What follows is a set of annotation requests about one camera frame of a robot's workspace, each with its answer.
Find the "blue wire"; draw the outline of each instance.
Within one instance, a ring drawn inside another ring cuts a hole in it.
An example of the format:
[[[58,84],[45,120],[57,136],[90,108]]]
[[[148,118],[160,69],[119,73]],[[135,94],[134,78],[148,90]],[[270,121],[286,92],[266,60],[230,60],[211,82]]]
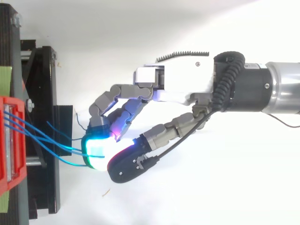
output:
[[[22,127],[20,124],[18,124],[18,123],[16,123],[16,122],[14,122],[13,120],[8,119],[8,118],[5,118],[5,117],[4,117],[4,119],[7,120],[7,121],[9,121],[9,122],[11,122],[12,124],[15,124],[15,125],[16,125],[17,127],[19,127],[20,129],[29,132],[28,130],[26,130],[24,127]],[[33,127],[33,129],[37,130],[37,132],[43,133],[42,131],[40,131],[40,130],[37,129],[36,127],[34,127],[34,126],[32,126],[32,127]],[[67,152],[70,152],[70,153],[73,153],[73,154],[76,154],[76,155],[84,156],[84,157],[104,158],[104,156],[93,156],[93,155],[82,154],[82,153],[79,153],[79,152],[75,152],[75,151],[72,151],[72,150],[68,150],[68,149],[73,149],[73,148],[64,146],[64,145],[62,145],[62,144],[60,144],[60,143],[54,141],[53,139],[51,139],[51,138],[48,137],[47,135],[45,135],[45,136],[48,138],[49,141],[51,141],[51,143],[56,144],[58,147],[60,147],[60,148],[63,149],[64,151],[67,151]]]
[[[43,133],[42,131],[40,131],[39,129],[37,129],[35,126],[31,125],[30,123],[28,123],[28,122],[22,120],[21,118],[15,116],[15,115],[13,115],[13,114],[11,114],[11,113],[9,113],[9,112],[4,111],[4,113],[7,114],[7,115],[9,115],[9,116],[11,116],[11,117],[13,117],[13,118],[15,118],[15,119],[17,119],[17,120],[19,120],[19,121],[21,121],[22,123],[26,124],[28,127],[34,129],[35,131],[37,131],[38,133],[40,133],[42,136],[44,136],[44,137],[47,138],[48,140],[53,141],[53,143],[56,144],[56,145],[59,146],[59,147],[60,147],[60,146],[63,146],[64,148],[67,148],[67,149],[81,151],[80,149],[72,148],[72,147],[69,147],[69,146],[66,146],[66,145],[62,145],[62,144],[56,142],[56,141],[53,140],[51,137],[47,136],[45,133]]]
[[[48,124],[53,130],[55,130],[57,133],[59,133],[59,134],[65,136],[67,139],[69,139],[69,140],[71,140],[71,141],[77,141],[77,140],[81,140],[81,139],[82,139],[82,137],[81,137],[81,138],[72,139],[72,138],[70,138],[68,135],[66,135],[65,133],[63,133],[63,132],[59,131],[58,129],[56,129],[56,128],[55,128],[53,125],[51,125],[51,123],[49,123],[48,121],[47,121],[47,124]]]
[[[12,126],[10,126],[10,125],[7,125],[7,124],[4,124],[6,127],[8,127],[8,128],[10,128],[10,129],[12,129],[12,130],[15,130],[15,131],[17,131],[17,132],[19,132],[19,133],[21,133],[21,134],[23,134],[23,135],[26,135],[26,136],[28,136],[28,134],[26,134],[25,132],[23,132],[23,131],[21,131],[21,130],[19,130],[19,129],[17,129],[17,128],[14,128],[14,127],[12,127]],[[35,136],[38,140],[40,140],[40,141],[43,141],[43,142],[48,142],[48,143],[52,143],[53,144],[53,142],[52,141],[49,141],[48,139],[46,139],[46,138],[42,138],[42,137],[38,137],[38,136]]]
[[[4,119],[10,121],[11,123],[15,124],[16,126],[18,126],[18,127],[21,128],[21,129],[23,128],[22,126],[19,126],[19,124],[16,123],[16,122],[14,122],[13,120],[10,120],[10,119],[8,119],[8,118],[4,118]],[[60,147],[60,148],[62,148],[62,149],[70,149],[70,150],[75,150],[75,151],[81,151],[80,149],[76,149],[76,148],[72,148],[72,147],[69,147],[69,146],[60,144],[60,143],[54,141],[52,138],[50,138],[49,136],[47,136],[47,135],[45,135],[45,134],[44,134],[44,136],[47,137],[47,140],[48,140],[49,143],[56,144],[58,147]]]
[[[25,128],[23,128],[21,125],[16,124],[18,127],[22,128],[26,135],[29,135],[33,140],[35,140],[40,146],[42,146],[46,151],[48,151],[51,155],[53,155],[54,157],[58,158],[60,161],[69,164],[69,165],[73,165],[73,166],[86,166],[86,165],[80,165],[80,164],[75,164],[75,163],[70,163],[66,160],[64,160],[63,158],[59,157],[58,155],[56,155],[53,151],[51,151],[49,148],[47,148],[43,143],[41,143],[34,135],[32,135],[28,130],[26,130]]]

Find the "silver metal cylinder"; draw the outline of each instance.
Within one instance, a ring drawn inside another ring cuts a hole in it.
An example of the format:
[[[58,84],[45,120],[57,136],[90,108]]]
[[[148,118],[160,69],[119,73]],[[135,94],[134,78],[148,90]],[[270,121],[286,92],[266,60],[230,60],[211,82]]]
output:
[[[264,113],[300,112],[300,63],[268,62],[273,85],[272,95]]]
[[[27,166],[41,165],[41,161],[37,156],[29,156],[26,157],[26,165]]]
[[[31,55],[31,51],[22,51],[21,60],[29,60],[30,55]]]

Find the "red clip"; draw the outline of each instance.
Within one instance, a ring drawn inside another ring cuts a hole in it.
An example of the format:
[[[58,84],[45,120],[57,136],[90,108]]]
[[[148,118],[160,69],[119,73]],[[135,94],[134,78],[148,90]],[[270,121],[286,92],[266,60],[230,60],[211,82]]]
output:
[[[8,171],[7,163],[7,150],[5,135],[5,120],[4,110],[5,106],[9,107],[9,112],[13,115],[25,120],[25,106],[24,102],[13,97],[0,97],[0,195],[18,185],[26,176],[26,145],[25,135],[10,129],[10,159],[11,159],[11,172]],[[25,127],[20,121],[10,118],[14,122]]]

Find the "black cable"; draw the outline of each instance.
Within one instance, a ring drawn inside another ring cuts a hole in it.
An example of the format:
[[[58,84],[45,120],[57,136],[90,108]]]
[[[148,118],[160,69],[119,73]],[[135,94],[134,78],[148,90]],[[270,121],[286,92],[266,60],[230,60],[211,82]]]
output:
[[[77,118],[77,123],[79,126],[81,126],[82,129],[86,131],[86,129],[80,124],[79,119],[78,119],[78,113],[76,113],[76,118]]]
[[[240,74],[245,65],[245,57],[239,52],[223,52],[214,58],[215,62],[227,63],[229,66],[224,71],[220,81],[217,83],[212,96],[212,110],[225,111],[224,100],[232,88],[236,77]]]
[[[197,122],[197,124],[190,129],[189,132],[187,132],[179,141],[177,141],[174,145],[172,145],[170,148],[168,148],[166,151],[164,151],[163,153],[161,153],[160,155],[158,155],[158,159],[161,159],[162,157],[164,157],[166,154],[168,154],[170,151],[172,151],[173,149],[175,149],[178,145],[180,145],[184,140],[186,140],[192,133],[194,133],[197,128],[203,124],[212,114],[214,114],[215,111],[208,113],[207,115],[205,115],[201,120],[199,120]]]
[[[284,125],[286,125],[289,128],[300,128],[300,126],[291,126],[291,125],[288,125],[288,124],[284,123],[282,120],[280,120],[279,118],[277,118],[276,116],[273,116],[271,114],[267,114],[267,115],[270,116],[270,117],[272,117],[272,118],[274,118],[274,119],[276,119],[276,120],[278,120],[279,122],[283,123]]]
[[[235,83],[236,77],[240,74],[241,70],[245,65],[245,57],[243,54],[239,52],[223,52],[217,55],[214,58],[215,62],[228,62],[230,64],[228,68],[224,71],[224,74],[221,77],[221,80],[217,83],[217,87],[215,88],[212,96],[212,111],[204,116],[189,132],[187,132],[179,141],[177,141],[174,145],[168,148],[166,151],[158,155],[158,159],[161,159],[163,156],[168,154],[170,151],[175,149],[178,145],[180,145],[184,140],[186,140],[193,132],[197,130],[197,128],[204,123],[212,114],[225,111],[224,101],[228,92],[232,88]]]

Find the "small debris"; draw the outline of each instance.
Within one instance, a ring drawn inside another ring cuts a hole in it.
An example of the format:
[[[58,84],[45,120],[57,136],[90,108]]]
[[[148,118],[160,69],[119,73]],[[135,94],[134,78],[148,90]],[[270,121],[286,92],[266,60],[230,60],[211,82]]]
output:
[[[108,191],[104,194],[104,195],[102,195],[102,197],[104,197],[105,195],[107,195],[107,193],[110,191],[111,189],[108,189]]]

